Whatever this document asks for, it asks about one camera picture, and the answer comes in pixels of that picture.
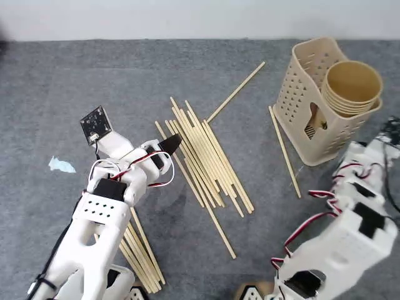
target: white wire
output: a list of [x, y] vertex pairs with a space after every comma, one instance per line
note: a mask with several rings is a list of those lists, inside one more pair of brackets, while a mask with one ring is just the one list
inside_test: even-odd
[[[153, 185], [153, 186], [152, 186], [151, 184], [148, 185], [149, 188], [158, 188], [158, 187], [161, 187], [161, 186], [167, 186], [167, 185], [170, 184], [170, 183], [174, 180], [174, 178], [175, 178], [175, 167], [174, 167], [174, 162], [173, 162], [173, 159], [172, 159], [171, 155], [169, 155], [168, 152], [165, 152], [165, 151], [157, 151], [157, 152], [151, 153], [151, 154], [148, 155], [148, 156], [142, 157], [142, 159], [139, 158], [134, 164], [141, 163], [141, 162], [143, 162], [143, 161], [145, 161], [145, 160], [151, 158], [152, 156], [155, 156], [155, 155], [158, 155], [158, 154], [165, 154], [165, 155], [167, 155], [167, 158], [171, 160], [172, 177], [171, 177], [171, 179], [170, 179], [168, 182], [164, 182], [164, 183], [161, 183], [161, 184], [158, 184], [157, 182], [152, 183], [152, 184], [154, 184], [154, 185]], [[116, 175], [114, 176], [114, 178], [115, 178], [116, 176], [120, 176], [121, 173], [127, 173], [128, 171], [130, 171], [130, 169], [131, 169], [131, 167], [127, 168], [126, 170], [123, 170], [123, 171], [120, 172], [119, 174], [116, 174]]]
[[117, 168], [117, 171], [119, 172], [121, 169], [119, 168], [119, 166], [112, 161], [109, 161], [108, 159], [98, 159], [97, 161], [95, 161], [92, 165], [92, 167], [90, 168], [90, 172], [89, 172], [89, 176], [87, 177], [87, 181], [89, 182], [92, 178], [93, 175], [93, 171], [94, 171], [94, 167], [96, 167], [97, 164], [101, 163], [101, 162], [105, 162], [105, 163], [109, 163], [112, 166], [114, 166], [115, 168]]
[[162, 183], [162, 184], [157, 184], [157, 185], [155, 185], [155, 186], [149, 186], [149, 188], [158, 188], [158, 187], [161, 187], [161, 186], [167, 186], [167, 185], [170, 184], [170, 183], [174, 180], [174, 178], [175, 178], [175, 166], [174, 166], [174, 162], [173, 162], [173, 159], [172, 159], [171, 155], [169, 155], [168, 152], [164, 152], [164, 151], [163, 151], [163, 152], [158, 152], [158, 154], [161, 154], [161, 153], [166, 154], [166, 155], [168, 156], [168, 158], [171, 160], [172, 177], [171, 177], [171, 179], [170, 179], [168, 182], [165, 182], [165, 183]]

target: gray carpet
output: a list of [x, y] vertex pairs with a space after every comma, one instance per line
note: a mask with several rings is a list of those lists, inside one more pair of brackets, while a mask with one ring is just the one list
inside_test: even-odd
[[[158, 138], [154, 120], [171, 119], [169, 96], [208, 117], [263, 60], [267, 65], [211, 126], [256, 208], [241, 219], [232, 205], [216, 214], [237, 253], [232, 260], [180, 171], [137, 205], [167, 285], [150, 299], [232, 299], [244, 281], [273, 280], [271, 256], [323, 202], [296, 199], [266, 107], [276, 100], [297, 41], [79, 41], [11, 43], [0, 59], [0, 299], [24, 299], [85, 187], [95, 159], [79, 120], [97, 105], [114, 129], [140, 145]], [[384, 107], [358, 132], [374, 137], [400, 116], [400, 42], [341, 41], [352, 59], [384, 78]], [[302, 163], [288, 146], [294, 168]], [[50, 171], [52, 156], [76, 174]], [[304, 167], [303, 194], [326, 185], [334, 162]], [[400, 161], [391, 170], [395, 198]], [[395, 215], [391, 207], [388, 211]], [[119, 263], [124, 263], [120, 256]], [[400, 253], [365, 273], [341, 299], [397, 299]]]

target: black wire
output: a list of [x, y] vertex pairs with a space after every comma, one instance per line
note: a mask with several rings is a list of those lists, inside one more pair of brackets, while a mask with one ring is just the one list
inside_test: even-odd
[[[79, 197], [78, 201], [76, 202], [74, 210], [72, 211], [72, 215], [74, 214], [75, 209], [77, 208], [78, 203], [80, 202], [81, 199], [82, 199], [82, 196]], [[35, 283], [34, 287], [32, 288], [32, 291], [27, 295], [26, 300], [31, 300], [35, 296], [35, 294], [38, 291], [38, 289], [40, 288], [40, 285], [43, 283], [43, 281], [41, 281], [40, 278], [45, 278], [46, 277], [46, 273], [47, 273], [47, 271], [49, 269], [49, 266], [50, 266], [51, 262], [53, 261], [53, 258], [56, 255], [57, 250], [58, 250], [61, 242], [63, 241], [64, 236], [66, 235], [66, 233], [67, 233], [67, 231], [68, 231], [68, 229], [69, 229], [69, 227], [70, 227], [72, 222], [73, 222], [73, 219], [71, 217], [71, 220], [70, 220], [69, 224], [67, 225], [67, 227], [64, 228], [64, 230], [62, 231], [62, 233], [58, 237], [54, 247], [51, 249], [50, 256], [47, 259], [46, 263], [44, 264], [42, 272], [39, 275], [36, 276], [36, 283]]]
[[99, 159], [100, 159], [100, 155], [99, 155], [99, 144], [98, 144], [98, 140], [96, 140], [96, 150], [95, 150], [95, 154], [96, 154], [96, 159], [99, 160]]
[[384, 175], [384, 187], [385, 187], [385, 193], [386, 197], [389, 200], [390, 204], [395, 208], [395, 210], [400, 213], [400, 207], [394, 202], [394, 199], [392, 197], [392, 193], [390, 192], [390, 186], [389, 186], [389, 166], [388, 166], [388, 154], [386, 153], [386, 144], [383, 144], [383, 158], [384, 158], [384, 163], [385, 163], [385, 175]]

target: pile of chopsticks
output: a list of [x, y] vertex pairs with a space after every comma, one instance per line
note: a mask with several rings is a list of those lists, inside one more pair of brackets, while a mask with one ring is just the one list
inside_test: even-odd
[[119, 249], [142, 282], [146, 292], [156, 293], [162, 288], [160, 282], [162, 284], [166, 282], [134, 208], [131, 208], [131, 212], [141, 239], [129, 222]]
[[[237, 200], [238, 195], [249, 214], [254, 211], [254, 206], [207, 121], [200, 122], [187, 101], [185, 101], [188, 109], [187, 115], [183, 109], [178, 107], [172, 97], [171, 102], [176, 120], [165, 121], [165, 124], [171, 135], [179, 133], [182, 137], [180, 149], [184, 155], [186, 168], [182, 165], [176, 153], [174, 158], [200, 206], [202, 208], [205, 207], [210, 214], [230, 255], [232, 258], [236, 258], [233, 248], [218, 223], [212, 208], [217, 206], [224, 208], [226, 206], [219, 194], [221, 190], [229, 197], [242, 218], [244, 214]], [[167, 136], [157, 121], [156, 126], [162, 138], [166, 139]]]

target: stack of paper cups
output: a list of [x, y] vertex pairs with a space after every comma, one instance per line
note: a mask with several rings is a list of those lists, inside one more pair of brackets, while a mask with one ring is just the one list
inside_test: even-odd
[[378, 72], [359, 61], [341, 61], [327, 71], [321, 94], [338, 114], [352, 117], [378, 105], [383, 82]]

